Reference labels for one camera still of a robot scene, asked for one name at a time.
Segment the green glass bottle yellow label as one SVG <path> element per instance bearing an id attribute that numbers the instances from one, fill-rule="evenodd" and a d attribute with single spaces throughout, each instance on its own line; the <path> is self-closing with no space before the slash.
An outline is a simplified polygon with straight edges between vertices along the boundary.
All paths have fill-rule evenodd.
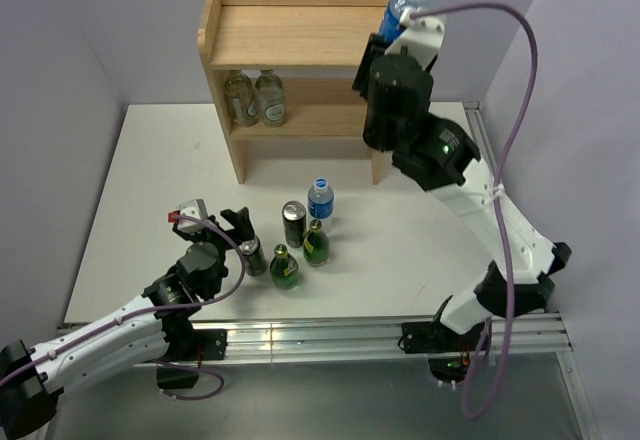
<path id="1" fill-rule="evenodd" d="M 313 219 L 303 241 L 305 261 L 313 267 L 324 265 L 330 256 L 330 240 L 326 234 L 322 221 Z"/>

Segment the blue label water bottle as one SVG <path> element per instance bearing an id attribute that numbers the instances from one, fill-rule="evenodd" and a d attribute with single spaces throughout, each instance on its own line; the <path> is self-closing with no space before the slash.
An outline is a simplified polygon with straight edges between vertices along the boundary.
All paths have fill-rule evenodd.
<path id="1" fill-rule="evenodd" d="M 385 42 L 393 42 L 402 32 L 400 24 L 402 13 L 407 9 L 419 10 L 425 8 L 429 0 L 389 0 L 378 34 Z"/>
<path id="2" fill-rule="evenodd" d="M 326 178 L 317 178 L 307 194 L 308 211 L 312 218 L 329 219 L 334 211 L 335 194 Z"/>

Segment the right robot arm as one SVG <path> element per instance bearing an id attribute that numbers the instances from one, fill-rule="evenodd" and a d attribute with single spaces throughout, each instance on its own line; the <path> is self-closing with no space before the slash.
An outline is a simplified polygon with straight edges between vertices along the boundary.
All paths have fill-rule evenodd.
<path id="1" fill-rule="evenodd" d="M 429 69 L 389 45 L 370 35 L 352 85 L 367 102 L 363 140 L 390 153 L 393 166 L 455 214 L 491 257 L 483 277 L 446 299 L 431 323 L 435 343 L 452 350 L 491 316 L 544 309 L 571 249 L 531 225 L 458 123 L 430 113 Z"/>

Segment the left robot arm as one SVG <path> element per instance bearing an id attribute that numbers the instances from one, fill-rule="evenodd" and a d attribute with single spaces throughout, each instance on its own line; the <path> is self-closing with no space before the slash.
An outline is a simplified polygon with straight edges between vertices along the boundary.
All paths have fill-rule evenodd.
<path id="1" fill-rule="evenodd" d="M 223 229 L 200 200 L 169 215 L 172 231 L 189 246 L 167 272 L 103 318 L 34 346 L 16 340 L 1 350 L 1 428 L 21 439 L 48 424 L 73 393 L 136 364 L 168 363 L 195 346 L 190 318 L 228 298 L 221 290 L 229 250 L 255 231 L 246 207 L 226 209 Z"/>

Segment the dark beverage can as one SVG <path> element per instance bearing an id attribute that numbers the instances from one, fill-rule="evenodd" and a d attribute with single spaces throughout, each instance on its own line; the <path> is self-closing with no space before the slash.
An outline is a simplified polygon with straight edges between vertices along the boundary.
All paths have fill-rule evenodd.
<path id="1" fill-rule="evenodd" d="M 267 270 L 266 259 L 258 236 L 243 242 L 240 246 L 245 261 L 246 272 L 251 277 L 260 277 Z"/>
<path id="2" fill-rule="evenodd" d="M 300 248 L 307 226 L 305 206 L 299 201 L 287 201 L 282 208 L 281 216 L 286 243 L 292 248 Z"/>

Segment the wooden two-tier shelf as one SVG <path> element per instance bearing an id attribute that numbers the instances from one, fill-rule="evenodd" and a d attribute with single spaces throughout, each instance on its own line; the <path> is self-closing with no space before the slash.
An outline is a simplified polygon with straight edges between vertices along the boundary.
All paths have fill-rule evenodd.
<path id="1" fill-rule="evenodd" d="M 231 164 L 247 177 L 249 143 L 268 138 L 359 140 L 365 105 L 349 74 L 360 64 L 388 0 L 205 0 L 198 51 Z M 224 96 L 233 69 L 287 73 L 281 127 L 240 127 Z"/>

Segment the clear glass bottle right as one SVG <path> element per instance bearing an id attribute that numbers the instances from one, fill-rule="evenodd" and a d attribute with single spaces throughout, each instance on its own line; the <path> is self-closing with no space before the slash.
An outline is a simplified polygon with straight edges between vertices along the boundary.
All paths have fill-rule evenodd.
<path id="1" fill-rule="evenodd" d="M 267 127 L 279 127 L 285 122 L 286 101 L 281 78 L 272 70 L 260 71 L 255 82 L 258 116 Z"/>

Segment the clear glass bottle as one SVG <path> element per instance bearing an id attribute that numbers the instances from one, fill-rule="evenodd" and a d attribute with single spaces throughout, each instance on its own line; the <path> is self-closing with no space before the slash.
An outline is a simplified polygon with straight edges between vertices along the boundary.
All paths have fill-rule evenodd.
<path id="1" fill-rule="evenodd" d="M 272 70 L 260 71 L 255 82 L 258 116 L 267 127 L 279 127 L 285 122 L 286 101 L 281 78 Z"/>
<path id="2" fill-rule="evenodd" d="M 224 93 L 232 120 L 240 127 L 257 123 L 257 104 L 251 79 L 241 70 L 230 70 Z"/>

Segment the clear glass bottle left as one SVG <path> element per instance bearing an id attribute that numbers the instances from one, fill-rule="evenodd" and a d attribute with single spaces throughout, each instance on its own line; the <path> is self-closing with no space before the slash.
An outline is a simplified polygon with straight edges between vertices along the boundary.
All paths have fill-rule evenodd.
<path id="1" fill-rule="evenodd" d="M 232 120 L 240 127 L 257 123 L 257 104 L 251 79 L 241 70 L 230 70 L 224 93 Z"/>

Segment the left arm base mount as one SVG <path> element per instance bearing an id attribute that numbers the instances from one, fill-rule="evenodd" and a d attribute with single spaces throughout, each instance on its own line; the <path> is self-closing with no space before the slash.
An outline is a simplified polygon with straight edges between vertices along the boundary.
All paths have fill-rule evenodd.
<path id="1" fill-rule="evenodd" d="M 191 390 L 204 374 L 200 370 L 205 362 L 222 361 L 227 348 L 225 329 L 195 330 L 190 340 L 178 353 L 169 353 L 162 360 L 167 363 L 194 363 L 196 372 L 181 371 L 167 366 L 156 366 L 156 384 L 165 391 L 181 394 Z"/>

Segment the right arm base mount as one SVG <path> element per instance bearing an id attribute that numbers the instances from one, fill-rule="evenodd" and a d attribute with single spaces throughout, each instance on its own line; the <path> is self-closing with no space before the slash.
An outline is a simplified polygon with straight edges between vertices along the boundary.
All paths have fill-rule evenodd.
<path id="1" fill-rule="evenodd" d="M 437 322 L 405 322 L 401 331 L 398 348 L 405 354 L 426 354 L 431 375 L 450 386 L 465 380 L 477 346 L 482 357 L 491 347 L 492 327 L 487 323 L 477 324 L 463 335 Z"/>

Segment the aluminium rail frame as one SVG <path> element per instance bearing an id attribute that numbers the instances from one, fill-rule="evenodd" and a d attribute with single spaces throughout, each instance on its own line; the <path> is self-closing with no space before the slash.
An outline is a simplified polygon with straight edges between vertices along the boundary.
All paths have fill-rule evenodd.
<path id="1" fill-rule="evenodd" d="M 68 328 L 139 294 L 184 252 L 168 213 L 193 198 L 211 213 L 248 207 L 266 256 L 284 239 L 280 217 L 325 177 L 337 194 L 327 265 L 303 266 L 291 290 L 268 276 L 239 279 L 229 298 L 193 317 L 222 395 L 173 402 L 154 394 L 152 369 L 129 370 L 77 397 L 63 438 L 596 439 L 562 317 L 530 314 L 513 326 L 501 393 L 478 422 L 459 393 L 437 387 L 432 356 L 407 354 L 404 324 L 431 319 L 478 278 L 488 258 L 443 205 L 398 173 L 374 184 L 381 159 L 359 138 L 268 136 L 250 145 L 238 183 L 211 105 L 133 105 L 124 119 L 71 300 Z"/>

